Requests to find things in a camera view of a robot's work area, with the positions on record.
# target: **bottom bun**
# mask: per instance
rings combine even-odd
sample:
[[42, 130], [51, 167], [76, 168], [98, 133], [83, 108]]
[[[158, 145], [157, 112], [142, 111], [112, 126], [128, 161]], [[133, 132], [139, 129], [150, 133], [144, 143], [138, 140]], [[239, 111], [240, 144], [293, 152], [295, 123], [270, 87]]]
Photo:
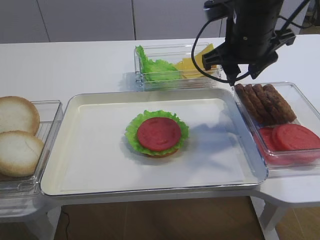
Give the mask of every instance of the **bottom bun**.
[[176, 149], [176, 150], [173, 151], [173, 152], [169, 152], [169, 153], [167, 153], [167, 154], [164, 154], [164, 155], [149, 155], [149, 154], [145, 154], [145, 155], [147, 155], [147, 156], [150, 157], [150, 158], [161, 159], [161, 158], [168, 157], [168, 156], [170, 156], [170, 155], [172, 155], [172, 154], [175, 154], [177, 151], [178, 151], [178, 149]]

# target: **sliced tomato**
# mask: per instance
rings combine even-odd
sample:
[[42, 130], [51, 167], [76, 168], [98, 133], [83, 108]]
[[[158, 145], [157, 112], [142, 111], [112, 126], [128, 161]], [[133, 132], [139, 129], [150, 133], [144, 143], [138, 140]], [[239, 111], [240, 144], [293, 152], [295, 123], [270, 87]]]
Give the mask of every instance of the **sliced tomato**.
[[[284, 151], [319, 149], [320, 138], [298, 124], [283, 124], [274, 128], [272, 140]], [[311, 163], [320, 157], [318, 152], [302, 152], [292, 156], [296, 163]]]
[[[278, 148], [278, 146], [274, 143], [273, 139], [272, 139], [272, 133], [273, 133], [273, 128], [272, 127], [263, 127], [259, 129], [259, 132], [262, 136], [262, 139], [265, 143], [265, 145], [267, 146], [267, 148], [271, 151], [279, 151], [280, 149]], [[285, 166], [285, 165], [290, 165], [293, 163], [293, 161], [291, 159], [289, 159], [287, 156], [276, 156], [276, 155], [269, 155], [267, 154], [262, 145], [260, 144], [260, 142], [258, 141], [258, 139], [255, 139], [257, 145], [258, 145], [258, 149], [260, 150], [260, 153], [262, 154], [262, 156], [264, 157], [265, 161], [268, 164], [272, 164], [272, 165], [281, 165], [281, 166]]]
[[137, 131], [139, 143], [152, 151], [163, 151], [176, 145], [181, 138], [181, 129], [172, 119], [153, 117], [144, 121]]

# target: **baking tray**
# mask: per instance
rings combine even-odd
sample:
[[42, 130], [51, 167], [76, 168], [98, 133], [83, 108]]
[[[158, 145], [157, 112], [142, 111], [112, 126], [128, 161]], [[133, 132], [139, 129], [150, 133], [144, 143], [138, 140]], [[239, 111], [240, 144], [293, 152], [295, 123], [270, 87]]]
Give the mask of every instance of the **baking tray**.
[[[189, 138], [177, 153], [155, 159], [132, 150], [125, 129], [144, 110], [176, 113], [189, 126]], [[267, 176], [227, 90], [96, 93], [69, 101], [40, 187], [48, 196], [240, 189]]]
[[25, 196], [36, 191], [39, 178], [47, 163], [50, 150], [56, 138], [59, 126], [63, 119], [62, 103], [59, 100], [33, 101], [39, 113], [39, 129], [35, 136], [43, 143], [43, 149], [39, 161], [31, 176], [10, 177], [0, 174], [0, 198], [14, 196]]
[[[256, 83], [262, 86], [267, 83]], [[292, 122], [293, 124], [302, 125], [316, 135], [320, 136], [320, 113], [315, 107], [307, 100], [303, 93], [298, 87], [292, 82], [269, 82], [275, 89], [283, 96], [283, 98], [289, 103], [292, 110], [296, 115], [296, 119]], [[248, 128], [255, 137], [257, 145], [260, 146], [260, 150], [268, 155], [270, 158], [281, 158], [281, 159], [297, 159], [298, 157], [308, 157], [310, 155], [320, 155], [320, 149], [310, 150], [290, 150], [290, 151], [271, 151], [268, 149], [259, 132], [259, 128], [263, 127], [259, 125], [248, 113], [240, 101], [238, 95], [234, 92], [234, 97], [238, 104], [241, 114], [245, 119]], [[320, 174], [320, 158], [313, 162], [308, 163], [293, 163], [291, 165], [274, 165], [267, 162], [270, 177], [281, 177], [281, 176], [300, 176], [310, 174]]]
[[[197, 44], [194, 50], [194, 55], [200, 53], [205, 49], [209, 43], [200, 42]], [[192, 43], [184, 44], [167, 44], [167, 45], [153, 45], [142, 46], [145, 55], [149, 60], [165, 60], [172, 64], [177, 64], [182, 61], [183, 58], [191, 58]], [[197, 75], [198, 70], [178, 70], [178, 71], [162, 71], [162, 72], [148, 72], [142, 71], [143, 64], [140, 55], [134, 50], [134, 66], [135, 66], [135, 79], [138, 89], [142, 91], [154, 91], [154, 90], [169, 90], [169, 89], [197, 89], [197, 88], [213, 88], [217, 85], [217, 82], [209, 77], [192, 77], [184, 78], [183, 74]], [[221, 78], [220, 66], [212, 66], [209, 72], [212, 76]], [[172, 74], [178, 74], [180, 79], [169, 80]], [[161, 77], [162, 80], [148, 81], [151, 77]]]

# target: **lettuce leaf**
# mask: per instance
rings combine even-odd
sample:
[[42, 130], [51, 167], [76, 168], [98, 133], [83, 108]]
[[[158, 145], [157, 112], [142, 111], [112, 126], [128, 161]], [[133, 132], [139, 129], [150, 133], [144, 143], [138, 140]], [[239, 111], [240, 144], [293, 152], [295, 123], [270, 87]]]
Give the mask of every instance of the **lettuce leaf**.
[[180, 72], [172, 63], [162, 59], [156, 61], [148, 59], [141, 45], [135, 49], [142, 63], [141, 72], [145, 74], [145, 79], [148, 82], [181, 79]]
[[[181, 130], [181, 138], [179, 142], [174, 145], [173, 147], [163, 150], [163, 151], [152, 151], [148, 148], [143, 147], [137, 137], [137, 131], [140, 125], [148, 119], [151, 118], [169, 118], [174, 120], [180, 127]], [[180, 120], [179, 117], [177, 117], [176, 114], [172, 114], [171, 112], [159, 110], [159, 111], [147, 111], [145, 110], [143, 114], [139, 114], [136, 116], [130, 124], [126, 127], [126, 132], [125, 136], [128, 139], [129, 144], [132, 146], [132, 148], [142, 154], [148, 154], [148, 155], [165, 155], [174, 152], [175, 150], [179, 149], [182, 147], [184, 144], [184, 141], [188, 138], [189, 136], [189, 127]]]

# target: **clear plastic tray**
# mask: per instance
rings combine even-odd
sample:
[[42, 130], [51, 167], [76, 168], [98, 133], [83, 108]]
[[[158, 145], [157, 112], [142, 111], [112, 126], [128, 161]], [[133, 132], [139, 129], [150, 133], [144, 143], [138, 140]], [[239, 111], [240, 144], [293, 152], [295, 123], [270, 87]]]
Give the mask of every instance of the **clear plastic tray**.
[[[296, 114], [296, 120], [293, 124], [302, 125], [309, 130], [313, 131], [316, 135], [320, 136], [320, 114], [297, 88], [297, 86], [291, 82], [272, 82], [271, 83], [276, 90], [283, 96], [283, 98], [289, 103], [292, 110]], [[320, 156], [320, 148], [308, 149], [308, 150], [289, 150], [289, 151], [271, 151], [262, 140], [262, 136], [259, 133], [259, 125], [248, 113], [247, 109], [241, 103], [239, 97], [234, 91], [235, 100], [238, 104], [238, 108], [245, 119], [251, 134], [256, 141], [257, 147], [262, 152], [262, 155], [268, 155], [270, 158], [280, 159], [301, 159], [310, 158], [311, 156]], [[291, 165], [272, 165], [266, 163], [269, 169], [269, 176], [283, 176], [283, 175], [305, 175], [320, 173], [320, 159], [315, 157], [315, 161], [309, 163], [293, 163]]]
[[[209, 43], [198, 43], [194, 55], [200, 53]], [[157, 45], [143, 46], [144, 53], [150, 60], [165, 60], [172, 64], [177, 64], [183, 58], [191, 58], [192, 44], [175, 44], [175, 45]], [[185, 71], [167, 71], [167, 72], [149, 72], [142, 73], [143, 64], [139, 54], [134, 50], [134, 64], [137, 87], [142, 91], [151, 90], [168, 90], [168, 89], [196, 89], [196, 88], [213, 88], [217, 82], [209, 77], [183, 78], [183, 74], [198, 74], [197, 70]], [[213, 67], [210, 71], [212, 76], [220, 78], [220, 66]], [[148, 76], [162, 76], [170, 78], [172, 74], [179, 74], [180, 79], [147, 81]]]
[[2, 197], [6, 193], [24, 193], [35, 189], [47, 164], [56, 134], [63, 119], [60, 101], [34, 101], [32, 103], [35, 105], [40, 116], [40, 125], [35, 136], [44, 143], [44, 146], [33, 175], [27, 177], [9, 177], [0, 174], [0, 194]]

